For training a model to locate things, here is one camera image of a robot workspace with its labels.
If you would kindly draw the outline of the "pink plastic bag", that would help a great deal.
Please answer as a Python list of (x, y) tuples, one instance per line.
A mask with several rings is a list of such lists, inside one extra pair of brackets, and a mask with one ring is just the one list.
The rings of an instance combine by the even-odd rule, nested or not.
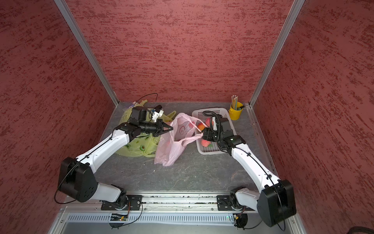
[(188, 144), (202, 138), (203, 133), (198, 128), (199, 124), (207, 127), (202, 120), (185, 113), (179, 113), (169, 124), (173, 130), (160, 137), (154, 164), (161, 164), (164, 167), (172, 166)]

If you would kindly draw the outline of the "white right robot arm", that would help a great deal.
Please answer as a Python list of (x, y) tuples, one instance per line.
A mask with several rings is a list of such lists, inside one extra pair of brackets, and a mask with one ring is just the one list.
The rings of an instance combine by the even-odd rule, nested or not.
[(256, 211), (269, 227), (297, 213), (293, 185), (281, 180), (267, 169), (253, 154), (245, 140), (234, 134), (229, 120), (209, 112), (209, 125), (203, 129), (202, 138), (217, 143), (244, 168), (257, 187), (257, 191), (241, 188), (234, 193), (235, 204)]

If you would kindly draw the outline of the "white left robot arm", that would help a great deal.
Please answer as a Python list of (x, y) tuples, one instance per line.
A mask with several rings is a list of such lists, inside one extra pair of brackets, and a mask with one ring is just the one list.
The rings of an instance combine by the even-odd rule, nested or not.
[(161, 119), (163, 114), (161, 105), (153, 110), (142, 106), (134, 107), (129, 120), (115, 127), (98, 145), (76, 158), (67, 157), (62, 161), (57, 191), (81, 203), (99, 200), (114, 210), (130, 209), (126, 190), (97, 182), (95, 173), (117, 150), (134, 139), (139, 139), (141, 134), (158, 137), (173, 130), (173, 127)]

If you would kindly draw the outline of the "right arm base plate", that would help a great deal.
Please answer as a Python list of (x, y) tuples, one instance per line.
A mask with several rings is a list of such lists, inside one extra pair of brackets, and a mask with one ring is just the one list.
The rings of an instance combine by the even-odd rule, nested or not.
[(218, 195), (216, 200), (219, 211), (254, 211), (249, 207), (240, 205), (235, 195)]

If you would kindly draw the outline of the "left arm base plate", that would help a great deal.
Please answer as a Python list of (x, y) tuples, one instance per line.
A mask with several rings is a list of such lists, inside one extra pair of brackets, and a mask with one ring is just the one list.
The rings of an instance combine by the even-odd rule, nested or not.
[(100, 209), (102, 211), (116, 212), (139, 211), (141, 202), (141, 195), (125, 195), (120, 197), (116, 202), (103, 201)]

